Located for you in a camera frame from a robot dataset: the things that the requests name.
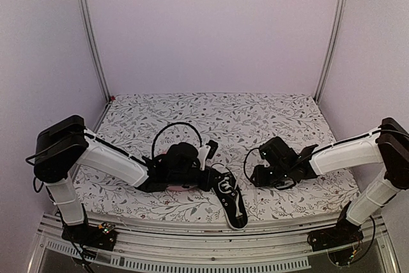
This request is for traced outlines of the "black white canvas sneaker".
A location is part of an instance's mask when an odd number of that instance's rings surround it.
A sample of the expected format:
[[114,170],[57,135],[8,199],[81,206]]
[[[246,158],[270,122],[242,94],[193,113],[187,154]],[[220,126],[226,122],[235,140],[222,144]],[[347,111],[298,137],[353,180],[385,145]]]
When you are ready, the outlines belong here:
[[244,229],[248,216],[236,176],[221,163],[214,163],[210,170],[212,191],[223,208],[229,227],[233,230]]

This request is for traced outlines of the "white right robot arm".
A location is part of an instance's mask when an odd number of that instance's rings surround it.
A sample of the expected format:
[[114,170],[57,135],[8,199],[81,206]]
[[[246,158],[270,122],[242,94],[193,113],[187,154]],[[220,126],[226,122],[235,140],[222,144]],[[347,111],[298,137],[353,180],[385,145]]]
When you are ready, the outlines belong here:
[[279,188],[284,182],[294,187],[344,169],[373,172],[331,229],[330,239],[337,245],[345,244],[355,228],[408,189],[408,132],[392,117],[361,135],[327,145],[313,144],[299,153],[281,137],[265,142],[258,152],[267,165],[254,167],[249,181],[256,187]]

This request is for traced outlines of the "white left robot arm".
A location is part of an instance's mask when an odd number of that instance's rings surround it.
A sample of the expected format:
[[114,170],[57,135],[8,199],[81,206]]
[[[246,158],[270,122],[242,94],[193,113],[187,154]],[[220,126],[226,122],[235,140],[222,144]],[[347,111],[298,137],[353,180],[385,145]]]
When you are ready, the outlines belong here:
[[208,191],[212,169],[206,162],[219,145],[213,140],[198,141],[198,147],[179,142],[165,153],[137,158],[98,137],[85,126],[83,117],[73,115],[41,131],[35,153],[25,162],[33,167],[34,181],[46,186],[70,233],[80,243],[88,244],[95,238],[95,230],[86,222],[70,175],[73,168],[94,169],[145,193],[162,192],[172,186]]

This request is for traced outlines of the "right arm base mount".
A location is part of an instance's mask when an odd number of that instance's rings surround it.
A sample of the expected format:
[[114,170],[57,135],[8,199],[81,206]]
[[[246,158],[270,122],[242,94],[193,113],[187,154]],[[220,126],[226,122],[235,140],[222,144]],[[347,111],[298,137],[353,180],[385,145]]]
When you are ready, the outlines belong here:
[[363,238],[359,226],[333,226],[309,232],[307,243],[312,247],[313,251],[321,251],[352,244],[361,241]]

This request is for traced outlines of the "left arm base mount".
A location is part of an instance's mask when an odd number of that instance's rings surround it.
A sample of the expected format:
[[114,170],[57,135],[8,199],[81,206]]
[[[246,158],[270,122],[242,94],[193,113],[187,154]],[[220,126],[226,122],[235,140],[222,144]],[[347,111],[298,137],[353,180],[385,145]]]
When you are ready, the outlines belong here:
[[93,247],[105,251],[113,251],[118,232],[116,225],[103,222],[98,226],[82,223],[75,226],[64,226],[62,239],[80,246]]

